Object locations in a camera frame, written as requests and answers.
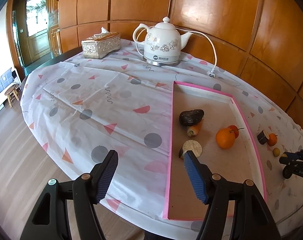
white wall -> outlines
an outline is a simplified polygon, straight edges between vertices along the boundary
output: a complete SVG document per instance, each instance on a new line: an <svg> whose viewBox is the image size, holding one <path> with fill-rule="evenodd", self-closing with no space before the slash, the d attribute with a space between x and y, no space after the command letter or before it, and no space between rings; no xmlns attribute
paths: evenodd
<svg viewBox="0 0 303 240"><path fill-rule="evenodd" d="M0 11L0 76L9 68L13 67L13 59L10 53L6 31L6 7Z"/></svg>

carrot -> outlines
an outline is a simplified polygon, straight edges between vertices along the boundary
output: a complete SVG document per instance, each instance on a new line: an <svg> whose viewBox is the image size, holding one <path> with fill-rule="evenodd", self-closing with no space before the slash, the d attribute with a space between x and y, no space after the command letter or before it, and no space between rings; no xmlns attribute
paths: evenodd
<svg viewBox="0 0 303 240"><path fill-rule="evenodd" d="M202 123L203 123L203 120L201 120L198 124L195 124L193 126L190 126L187 130L187 135L189 137L194 137L194 136L197 136L199 131L201 130L202 128Z"/></svg>

cardboard tray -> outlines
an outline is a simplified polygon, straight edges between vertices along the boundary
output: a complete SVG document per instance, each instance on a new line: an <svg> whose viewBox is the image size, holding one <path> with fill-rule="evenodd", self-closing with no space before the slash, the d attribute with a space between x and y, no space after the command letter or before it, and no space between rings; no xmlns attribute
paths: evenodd
<svg viewBox="0 0 303 240"><path fill-rule="evenodd" d="M243 183L251 179L266 200L263 169L245 116L232 95L202 86L174 81L172 93L172 131L168 164L167 185L163 218L169 220L203 220L207 205L197 199L184 168L183 159L178 157L183 143L189 139L187 128L179 123L182 111L203 109L205 112L202 129L192 138L203 147L198 158L212 173L218 173L229 181ZM240 130L235 144L227 150L221 149L215 140L218 130L236 125ZM234 201L229 202L228 215L234 213Z"/></svg>

white tablecloth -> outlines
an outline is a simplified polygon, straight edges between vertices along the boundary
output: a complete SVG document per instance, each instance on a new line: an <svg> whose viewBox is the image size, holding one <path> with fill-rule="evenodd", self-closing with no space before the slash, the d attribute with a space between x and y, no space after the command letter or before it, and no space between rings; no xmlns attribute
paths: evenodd
<svg viewBox="0 0 303 240"><path fill-rule="evenodd" d="M303 148L303 130L278 106L241 79L182 53L177 67L141 61L134 43L102 60L82 53L66 62L33 71L21 100L24 120L55 163L71 178L90 172L109 150L119 165L101 204L129 222L174 239L195 239L200 221L162 219L170 145L171 92L174 80L234 95L252 133L278 135L281 151ZM278 221L303 203L303 179L282 177L272 149L257 142L266 179L267 204ZM223 239L229 239L231 218ZM303 208L279 225L285 234L303 221Z"/></svg>

silver tissue box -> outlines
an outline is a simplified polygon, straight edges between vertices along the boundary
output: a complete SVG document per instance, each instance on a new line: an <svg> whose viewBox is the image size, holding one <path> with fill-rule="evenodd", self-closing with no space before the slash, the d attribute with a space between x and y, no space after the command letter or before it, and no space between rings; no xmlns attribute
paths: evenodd
<svg viewBox="0 0 303 240"><path fill-rule="evenodd" d="M108 53L120 49L120 33L108 32L101 27L101 33L81 41L85 58L102 59Z"/></svg>

